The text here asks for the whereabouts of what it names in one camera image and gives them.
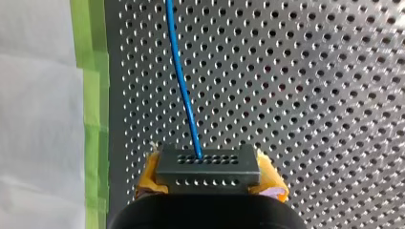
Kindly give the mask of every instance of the white surface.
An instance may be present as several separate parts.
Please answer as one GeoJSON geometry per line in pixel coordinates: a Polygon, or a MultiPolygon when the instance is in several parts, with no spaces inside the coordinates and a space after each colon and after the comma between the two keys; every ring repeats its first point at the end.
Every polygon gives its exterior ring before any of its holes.
{"type": "Polygon", "coordinates": [[[82,71],[0,54],[0,82],[0,228],[85,228],[82,71]]]}
{"type": "Polygon", "coordinates": [[[69,0],[0,0],[0,53],[75,67],[69,0]]]}

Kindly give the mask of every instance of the blue cable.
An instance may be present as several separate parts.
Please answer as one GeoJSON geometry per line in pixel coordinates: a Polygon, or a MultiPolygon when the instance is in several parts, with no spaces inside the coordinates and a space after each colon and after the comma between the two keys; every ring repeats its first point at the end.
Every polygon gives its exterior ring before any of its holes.
{"type": "Polygon", "coordinates": [[[176,70],[176,75],[179,81],[182,102],[184,103],[185,112],[187,113],[188,124],[190,125],[191,137],[193,140],[194,151],[198,159],[203,158],[202,148],[200,146],[199,134],[197,132],[196,121],[194,120],[193,108],[191,107],[190,98],[187,93],[187,86],[184,82],[184,75],[182,74],[181,62],[179,57],[179,48],[177,44],[175,19],[173,15],[173,2],[172,0],[166,1],[166,19],[169,28],[169,38],[172,47],[173,60],[176,70]]]}

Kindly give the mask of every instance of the gray metal surface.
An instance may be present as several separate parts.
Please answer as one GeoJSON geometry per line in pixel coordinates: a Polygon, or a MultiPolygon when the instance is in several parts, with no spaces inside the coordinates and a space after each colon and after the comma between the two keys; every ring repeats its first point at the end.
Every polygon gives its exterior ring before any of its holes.
{"type": "Polygon", "coordinates": [[[157,184],[167,185],[174,194],[247,194],[259,185],[260,170],[251,145],[235,150],[203,149],[196,159],[194,150],[165,145],[156,170],[157,184]]]}
{"type": "MultiPolygon", "coordinates": [[[[204,148],[251,143],[309,228],[404,228],[400,0],[176,1],[204,148]]],[[[133,199],[149,142],[191,147],[162,1],[106,1],[110,216],[133,199]]]]}

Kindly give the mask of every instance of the green tape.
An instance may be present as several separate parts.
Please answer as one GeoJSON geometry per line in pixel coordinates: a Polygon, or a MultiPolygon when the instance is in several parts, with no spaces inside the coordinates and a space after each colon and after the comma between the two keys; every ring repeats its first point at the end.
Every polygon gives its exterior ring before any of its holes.
{"type": "Polygon", "coordinates": [[[106,228],[109,59],[103,0],[71,0],[76,65],[83,69],[86,228],[106,228]]]}

